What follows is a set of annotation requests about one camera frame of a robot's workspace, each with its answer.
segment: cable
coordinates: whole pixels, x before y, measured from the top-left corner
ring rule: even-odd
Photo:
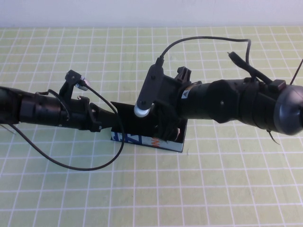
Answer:
[[[194,39],[216,39],[216,40],[225,40],[225,41],[231,41],[231,42],[248,42],[247,44],[247,49],[246,49],[246,56],[245,56],[245,61],[247,64],[249,64],[249,55],[250,55],[250,46],[251,46],[251,40],[250,39],[231,39],[231,38],[225,38],[225,37],[216,37],[216,36],[193,36],[193,37],[188,37],[184,39],[179,39],[177,41],[174,41],[172,44],[170,44],[160,55],[161,59],[164,59],[164,55],[166,54],[167,51],[174,45],[188,41],[188,40],[194,40]]]
[[[301,68],[301,66],[302,66],[302,63],[303,63],[303,59],[302,59],[300,65],[299,65],[299,67],[297,68],[297,71],[295,72],[295,74],[294,74],[294,76],[293,76],[293,78],[292,78],[292,81],[290,82],[289,85],[292,85],[292,84],[293,84],[294,79],[295,79],[295,77],[297,76],[297,74],[298,74],[298,72],[299,72],[299,70],[300,70],[300,68]]]
[[[38,151],[42,156],[44,156],[45,158],[47,158],[49,161],[61,166],[61,167],[64,167],[64,168],[68,168],[68,169],[72,169],[72,170],[78,170],[78,171],[92,171],[92,170],[98,170],[98,169],[102,169],[110,164],[112,164],[117,158],[118,156],[120,155],[122,149],[123,149],[123,146],[124,146],[124,142],[125,142],[125,133],[124,133],[124,128],[123,128],[123,124],[122,124],[122,121],[121,121],[121,118],[119,116],[119,114],[117,113],[117,111],[114,109],[114,107],[104,98],[102,97],[100,94],[98,94],[94,89],[92,89],[91,87],[89,87],[87,84],[84,85],[85,87],[87,87],[91,92],[93,92],[96,96],[98,96],[101,100],[103,100],[113,111],[114,113],[116,114],[117,118],[118,118],[118,123],[121,127],[121,132],[122,132],[122,144],[121,144],[121,147],[118,151],[118,153],[116,154],[116,156],[111,159],[109,162],[107,162],[106,164],[102,165],[102,166],[98,166],[98,167],[94,167],[94,168],[78,168],[78,167],[73,167],[73,166],[68,166],[66,164],[63,164],[61,162],[58,162],[54,159],[52,159],[51,157],[49,157],[47,154],[45,154],[40,148],[38,148],[23,132],[20,131],[20,129],[18,129],[15,125],[9,123],[9,122],[6,122],[5,119],[2,119],[3,122],[5,122],[6,124],[8,124],[10,127],[12,127],[14,130],[16,130],[16,132],[21,136],[23,137],[36,151]]]

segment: cutting mat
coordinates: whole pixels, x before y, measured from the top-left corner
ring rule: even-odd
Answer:
[[[250,63],[288,83],[303,58],[303,27],[2,28],[0,85],[59,91],[72,69],[110,101],[134,104],[148,68],[182,37],[252,39]],[[192,81],[238,79],[227,52],[246,44],[188,41],[165,57],[166,75]],[[303,85],[303,71],[296,84]],[[91,92],[75,90],[108,109]],[[77,167],[104,164],[118,151],[110,131],[91,133],[22,123],[51,157]],[[48,162],[17,134],[0,128],[0,226],[303,226],[303,134],[273,133],[239,122],[190,120],[182,154],[127,144],[95,172]]]

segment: printed label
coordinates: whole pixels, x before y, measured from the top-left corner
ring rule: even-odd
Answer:
[[[115,141],[122,141],[122,133],[119,132],[111,132],[112,133],[112,140]],[[140,135],[132,135],[132,134],[125,134],[125,142],[132,143],[137,145],[147,145],[152,146],[154,148],[164,148],[170,149],[174,151],[181,152],[183,149],[183,143],[177,143],[173,141],[163,141],[158,138],[140,136]]]
[[[187,87],[184,91],[183,91],[183,94],[182,94],[182,99],[185,99],[188,97],[188,94],[189,94],[189,91],[191,90],[191,88],[193,87],[193,85]]]

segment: cylindrical motor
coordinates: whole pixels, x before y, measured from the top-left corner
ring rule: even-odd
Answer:
[[[303,87],[219,80],[191,85],[183,91],[178,114],[186,119],[213,119],[218,123],[238,120],[261,129],[294,135],[303,130]]]

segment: white wall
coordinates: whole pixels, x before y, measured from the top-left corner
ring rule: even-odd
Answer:
[[[303,0],[0,0],[0,26],[303,24]]]

